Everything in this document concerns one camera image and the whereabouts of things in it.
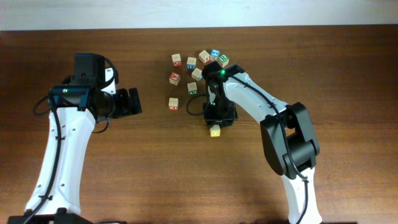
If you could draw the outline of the wooden block yellow side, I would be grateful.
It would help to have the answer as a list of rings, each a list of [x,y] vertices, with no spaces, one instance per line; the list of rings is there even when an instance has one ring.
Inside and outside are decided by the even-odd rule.
[[[213,125],[210,128],[210,136],[211,137],[219,137],[221,135],[221,128],[218,124]]]

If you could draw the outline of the wooden block red bottom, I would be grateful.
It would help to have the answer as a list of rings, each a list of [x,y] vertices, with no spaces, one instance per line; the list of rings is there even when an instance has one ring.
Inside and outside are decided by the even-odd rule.
[[[169,98],[169,109],[178,110],[179,100],[178,98]]]

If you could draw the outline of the wooden block green V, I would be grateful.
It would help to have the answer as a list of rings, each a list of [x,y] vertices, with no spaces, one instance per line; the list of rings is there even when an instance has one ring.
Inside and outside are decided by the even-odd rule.
[[[197,84],[195,82],[188,83],[187,89],[189,95],[195,95],[198,92]]]

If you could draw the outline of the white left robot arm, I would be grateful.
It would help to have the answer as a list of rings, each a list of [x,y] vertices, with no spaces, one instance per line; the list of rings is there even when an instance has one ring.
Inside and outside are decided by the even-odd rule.
[[[39,178],[24,214],[8,223],[88,223],[81,216],[80,182],[90,136],[99,122],[142,111],[137,89],[117,89],[118,82],[110,59],[75,55],[74,74],[44,97],[49,137]]]

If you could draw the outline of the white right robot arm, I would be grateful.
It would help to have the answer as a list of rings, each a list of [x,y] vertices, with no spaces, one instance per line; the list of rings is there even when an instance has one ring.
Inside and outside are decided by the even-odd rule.
[[[321,223],[314,188],[320,145],[306,107],[274,98],[239,65],[223,69],[211,62],[202,75],[206,124],[211,128],[231,126],[238,118],[236,107],[242,107],[259,124],[266,161],[282,178],[289,222]]]

